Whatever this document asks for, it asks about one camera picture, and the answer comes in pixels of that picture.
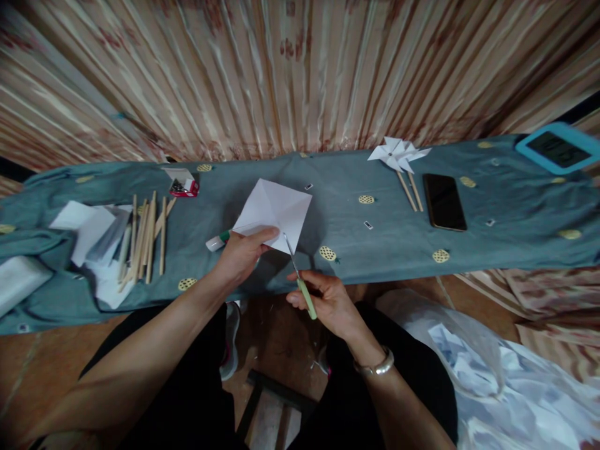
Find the hand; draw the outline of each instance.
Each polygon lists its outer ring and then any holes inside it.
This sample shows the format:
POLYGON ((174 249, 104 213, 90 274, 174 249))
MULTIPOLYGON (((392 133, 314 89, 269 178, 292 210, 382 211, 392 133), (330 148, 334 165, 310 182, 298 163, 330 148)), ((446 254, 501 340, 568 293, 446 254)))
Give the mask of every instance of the hand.
MULTIPOLYGON (((368 330, 356 306, 348 297, 344 284, 338 277, 331 277, 313 271, 300 271, 300 278, 306 282, 309 290, 321 292, 321 296, 311 295, 317 317, 333 334, 348 341, 357 333, 368 330)), ((293 281, 296 272, 287 276, 293 281)), ((290 292, 286 300, 294 308, 307 309, 304 296, 299 291, 290 292)))
POLYGON ((278 235, 277 227, 266 228, 250 236, 230 232, 229 241, 212 274, 223 284, 238 287, 250 276, 261 255, 271 250, 264 243, 278 235))

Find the silver bracelet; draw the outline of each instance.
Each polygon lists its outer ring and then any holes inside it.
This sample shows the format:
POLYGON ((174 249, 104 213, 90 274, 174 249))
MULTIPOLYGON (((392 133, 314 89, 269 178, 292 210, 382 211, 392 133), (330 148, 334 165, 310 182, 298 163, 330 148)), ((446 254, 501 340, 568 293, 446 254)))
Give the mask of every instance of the silver bracelet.
POLYGON ((392 366, 394 365, 394 354, 386 346, 381 346, 381 348, 383 348, 383 351, 386 353, 386 358, 383 360, 383 362, 381 364, 378 364, 375 367, 368 367, 368 366, 363 367, 363 366, 359 366, 358 364, 356 364, 356 361, 354 362, 354 368, 356 369, 356 371, 359 374, 364 375, 364 376, 383 375, 385 372, 387 372, 388 370, 390 370, 392 368, 392 366))

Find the smartphone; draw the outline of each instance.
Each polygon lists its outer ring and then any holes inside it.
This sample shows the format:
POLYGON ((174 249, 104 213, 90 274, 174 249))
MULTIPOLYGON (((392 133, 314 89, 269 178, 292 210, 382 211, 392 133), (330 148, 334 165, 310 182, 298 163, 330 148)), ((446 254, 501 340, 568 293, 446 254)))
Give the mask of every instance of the smartphone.
POLYGON ((423 183, 425 184, 431 226, 467 231, 467 222, 464 219, 456 180, 445 175, 425 174, 423 183))

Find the sneaker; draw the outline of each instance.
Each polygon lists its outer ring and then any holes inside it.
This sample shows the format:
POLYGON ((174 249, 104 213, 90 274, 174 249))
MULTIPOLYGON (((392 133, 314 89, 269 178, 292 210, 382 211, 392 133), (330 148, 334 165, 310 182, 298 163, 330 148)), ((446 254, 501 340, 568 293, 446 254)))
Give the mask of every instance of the sneaker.
POLYGON ((225 325, 225 355, 219 372, 221 380, 228 380, 238 370, 238 349, 236 348, 236 334, 238 333, 241 313, 235 302, 227 303, 227 323, 225 325))

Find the person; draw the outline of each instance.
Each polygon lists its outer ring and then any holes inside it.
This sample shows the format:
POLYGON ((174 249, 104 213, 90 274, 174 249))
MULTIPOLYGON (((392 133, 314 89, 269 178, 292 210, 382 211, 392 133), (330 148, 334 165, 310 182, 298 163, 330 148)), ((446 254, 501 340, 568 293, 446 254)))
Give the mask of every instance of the person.
MULTIPOLYGON (((209 274, 168 306, 130 314, 26 446, 247 448, 235 434, 233 397, 221 386, 224 302, 278 232, 232 233, 209 274)), ((435 353, 372 306, 354 305, 338 278, 312 271, 301 277, 320 293, 312 301, 332 333, 326 349, 331 374, 289 448, 454 448, 454 389, 435 353), (372 373, 377 369, 382 373, 372 373)), ((286 299, 306 309, 299 292, 286 299)))

